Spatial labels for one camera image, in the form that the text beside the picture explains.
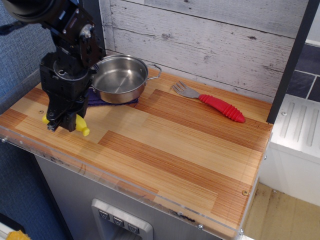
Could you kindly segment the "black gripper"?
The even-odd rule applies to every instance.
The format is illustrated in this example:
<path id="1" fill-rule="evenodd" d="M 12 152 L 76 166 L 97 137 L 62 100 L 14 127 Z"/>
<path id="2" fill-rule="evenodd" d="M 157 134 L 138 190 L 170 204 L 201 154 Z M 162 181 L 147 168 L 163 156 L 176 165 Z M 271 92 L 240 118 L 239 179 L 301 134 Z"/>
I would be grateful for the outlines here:
<path id="1" fill-rule="evenodd" d="M 88 107 L 88 89 L 91 75 L 97 64 L 90 61 L 87 67 L 80 67 L 77 72 L 73 62 L 59 65 L 59 56 L 50 52 L 40 62 L 40 79 L 43 91 L 49 98 L 46 113 L 47 129 L 56 131 L 60 126 L 73 132 L 76 130 L 77 115 L 84 117 Z"/>

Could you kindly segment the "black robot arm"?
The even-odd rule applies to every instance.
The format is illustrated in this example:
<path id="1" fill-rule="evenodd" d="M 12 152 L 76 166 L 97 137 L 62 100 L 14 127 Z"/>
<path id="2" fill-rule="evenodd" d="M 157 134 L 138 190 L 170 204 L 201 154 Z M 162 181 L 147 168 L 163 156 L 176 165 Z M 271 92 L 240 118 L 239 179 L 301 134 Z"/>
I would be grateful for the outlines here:
<path id="1" fill-rule="evenodd" d="M 1 34 L 28 24 L 50 30 L 56 47 L 42 58 L 39 70 L 42 90 L 49 98 L 42 121 L 51 131 L 90 133 L 84 120 L 92 76 L 105 57 L 96 37 L 93 17 L 76 0 L 5 0 L 5 9 L 16 21 L 0 29 Z"/>

